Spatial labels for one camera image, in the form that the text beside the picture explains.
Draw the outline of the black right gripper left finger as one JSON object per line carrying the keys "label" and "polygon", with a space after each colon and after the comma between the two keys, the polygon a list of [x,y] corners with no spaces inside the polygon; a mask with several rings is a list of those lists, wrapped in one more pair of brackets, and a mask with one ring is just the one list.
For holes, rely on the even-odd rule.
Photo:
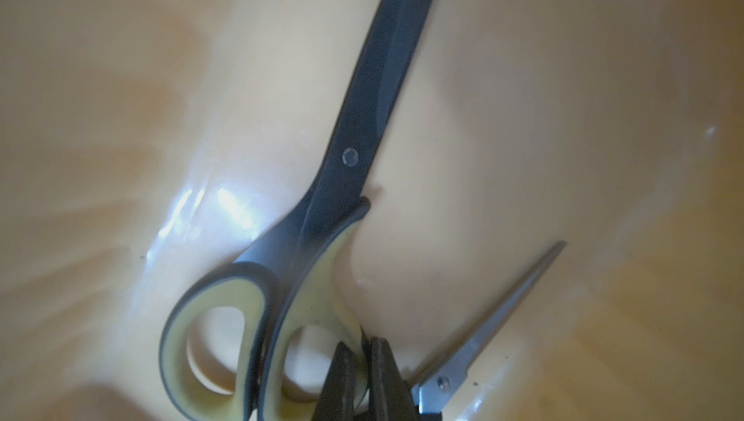
{"label": "black right gripper left finger", "polygon": [[333,353],[313,421],[351,421],[355,414],[357,363],[355,354],[339,343]]}

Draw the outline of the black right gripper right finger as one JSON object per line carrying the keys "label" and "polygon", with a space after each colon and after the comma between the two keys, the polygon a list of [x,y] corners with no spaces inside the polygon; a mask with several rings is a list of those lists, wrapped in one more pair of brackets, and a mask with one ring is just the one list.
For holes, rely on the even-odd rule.
{"label": "black right gripper right finger", "polygon": [[403,380],[389,342],[373,338],[370,347],[368,418],[377,421],[419,419],[411,390]]}

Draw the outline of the small grey scissors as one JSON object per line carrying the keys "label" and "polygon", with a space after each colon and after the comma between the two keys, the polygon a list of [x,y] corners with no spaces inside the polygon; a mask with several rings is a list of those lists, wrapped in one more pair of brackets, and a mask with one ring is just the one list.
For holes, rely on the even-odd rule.
{"label": "small grey scissors", "polygon": [[468,378],[468,370],[494,336],[506,324],[540,278],[554,264],[568,243],[564,240],[550,247],[493,304],[483,316],[466,329],[416,377],[412,388],[420,420],[440,420],[446,405]]}

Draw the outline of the yellow grip black scissors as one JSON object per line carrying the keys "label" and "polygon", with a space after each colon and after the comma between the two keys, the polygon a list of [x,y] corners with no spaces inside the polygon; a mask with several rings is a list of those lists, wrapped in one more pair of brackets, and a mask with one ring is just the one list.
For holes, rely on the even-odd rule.
{"label": "yellow grip black scissors", "polygon": [[[369,341],[334,289],[333,264],[370,202],[362,191],[433,0],[381,0],[319,171],[298,205],[234,261],[192,285],[165,324],[159,367],[174,406],[191,420],[308,420],[316,406],[283,390],[296,331],[327,330],[339,342],[333,374],[341,405],[368,390]],[[208,389],[188,360],[188,337],[206,312],[240,312],[234,392]]]}

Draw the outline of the yellow storage box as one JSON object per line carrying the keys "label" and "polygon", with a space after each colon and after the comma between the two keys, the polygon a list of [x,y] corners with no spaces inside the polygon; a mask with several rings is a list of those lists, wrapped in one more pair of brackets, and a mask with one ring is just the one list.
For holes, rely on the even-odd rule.
{"label": "yellow storage box", "polygon": [[[1,0],[1,416],[176,420],[179,297],[314,178],[380,0]],[[449,420],[743,416],[743,0],[435,0],[335,263]]]}

